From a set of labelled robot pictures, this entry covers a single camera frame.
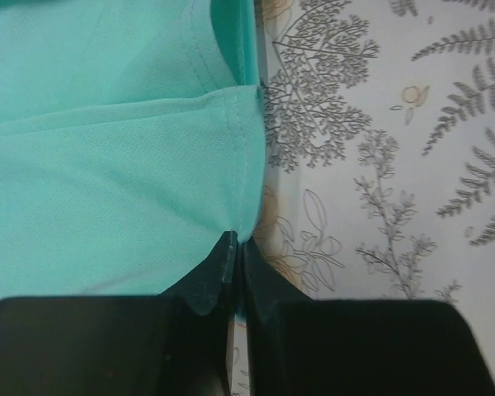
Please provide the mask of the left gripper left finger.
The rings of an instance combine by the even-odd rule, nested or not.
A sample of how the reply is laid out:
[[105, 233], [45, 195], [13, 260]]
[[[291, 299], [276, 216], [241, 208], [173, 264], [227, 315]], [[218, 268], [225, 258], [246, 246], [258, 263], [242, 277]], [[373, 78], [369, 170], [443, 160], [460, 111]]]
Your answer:
[[0, 395], [229, 394], [237, 250], [159, 295], [1, 299]]

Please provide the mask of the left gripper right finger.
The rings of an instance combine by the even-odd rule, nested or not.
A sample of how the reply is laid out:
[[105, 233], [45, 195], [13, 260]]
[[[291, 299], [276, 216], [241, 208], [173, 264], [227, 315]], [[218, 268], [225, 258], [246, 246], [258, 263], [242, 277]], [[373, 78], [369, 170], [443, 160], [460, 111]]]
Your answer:
[[495, 395], [469, 325], [432, 299], [311, 299], [242, 250], [254, 395]]

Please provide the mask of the teal t shirt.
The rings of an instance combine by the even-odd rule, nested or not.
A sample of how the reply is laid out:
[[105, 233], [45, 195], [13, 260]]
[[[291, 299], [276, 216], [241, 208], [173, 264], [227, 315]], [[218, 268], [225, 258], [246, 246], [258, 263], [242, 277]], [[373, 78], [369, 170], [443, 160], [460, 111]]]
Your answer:
[[157, 294], [266, 167], [250, 1], [0, 1], [0, 299]]

